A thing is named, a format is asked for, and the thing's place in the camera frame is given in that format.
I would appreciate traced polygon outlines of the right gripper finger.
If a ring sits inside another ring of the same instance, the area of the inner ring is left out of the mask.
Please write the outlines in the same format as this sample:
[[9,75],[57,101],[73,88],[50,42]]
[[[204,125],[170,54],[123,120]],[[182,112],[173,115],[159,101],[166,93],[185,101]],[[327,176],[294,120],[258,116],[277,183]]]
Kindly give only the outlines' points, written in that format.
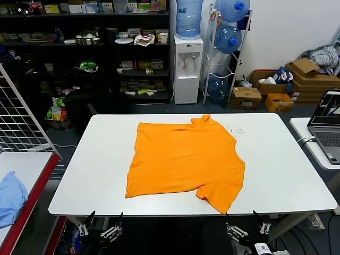
[[240,239],[248,237],[248,233],[237,226],[232,225],[229,222],[226,222],[226,233],[233,239]]
[[269,217],[266,215],[260,215],[255,210],[253,211],[253,214],[259,224],[260,234],[269,234],[271,229],[271,221]]

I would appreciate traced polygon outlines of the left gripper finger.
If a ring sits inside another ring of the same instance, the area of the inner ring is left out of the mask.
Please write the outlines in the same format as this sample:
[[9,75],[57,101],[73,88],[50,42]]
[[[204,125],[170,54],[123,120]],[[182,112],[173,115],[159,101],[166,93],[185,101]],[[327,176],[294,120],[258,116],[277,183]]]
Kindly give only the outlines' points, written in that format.
[[108,241],[108,242],[113,242],[117,238],[119,238],[120,235],[123,232],[123,229],[122,229],[123,221],[122,221],[122,219],[123,219],[123,213],[120,214],[115,225],[113,227],[109,228],[108,230],[104,231],[103,233],[101,233],[100,237],[102,237],[105,241]]
[[89,234],[88,228],[93,222],[93,219],[95,217],[95,213],[96,213],[96,211],[94,210],[88,217],[85,218],[83,223],[79,224],[80,236],[87,236]]

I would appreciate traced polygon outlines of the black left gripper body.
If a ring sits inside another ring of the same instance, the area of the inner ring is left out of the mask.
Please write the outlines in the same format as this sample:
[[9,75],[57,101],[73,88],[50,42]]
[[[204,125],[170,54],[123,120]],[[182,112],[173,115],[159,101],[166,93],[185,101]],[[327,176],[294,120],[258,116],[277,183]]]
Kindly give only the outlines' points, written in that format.
[[120,234],[95,234],[86,238],[86,254],[98,254],[101,249],[109,247],[120,237]]

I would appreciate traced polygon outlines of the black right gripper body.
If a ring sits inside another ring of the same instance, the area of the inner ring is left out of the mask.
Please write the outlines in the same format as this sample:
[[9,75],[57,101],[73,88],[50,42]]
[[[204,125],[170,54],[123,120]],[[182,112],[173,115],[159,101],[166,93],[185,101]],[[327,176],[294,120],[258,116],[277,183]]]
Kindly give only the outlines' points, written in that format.
[[233,254],[268,254],[268,235],[231,238]]

